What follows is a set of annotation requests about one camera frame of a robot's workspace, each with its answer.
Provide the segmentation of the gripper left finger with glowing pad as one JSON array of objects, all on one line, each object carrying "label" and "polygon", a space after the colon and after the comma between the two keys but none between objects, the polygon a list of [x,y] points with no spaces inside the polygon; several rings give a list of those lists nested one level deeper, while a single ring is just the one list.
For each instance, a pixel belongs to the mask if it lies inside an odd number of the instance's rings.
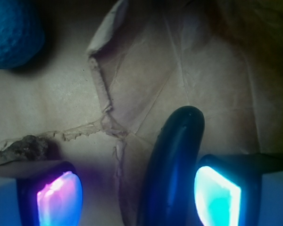
[{"label": "gripper left finger with glowing pad", "polygon": [[83,187],[68,161],[0,161],[0,226],[76,226]]}]

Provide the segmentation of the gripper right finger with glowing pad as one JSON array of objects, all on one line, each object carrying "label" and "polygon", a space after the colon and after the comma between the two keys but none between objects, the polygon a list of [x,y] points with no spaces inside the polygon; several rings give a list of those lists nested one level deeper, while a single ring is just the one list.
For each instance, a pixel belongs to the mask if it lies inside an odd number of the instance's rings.
[{"label": "gripper right finger with glowing pad", "polygon": [[194,180],[205,226],[283,226],[283,154],[207,154]]}]

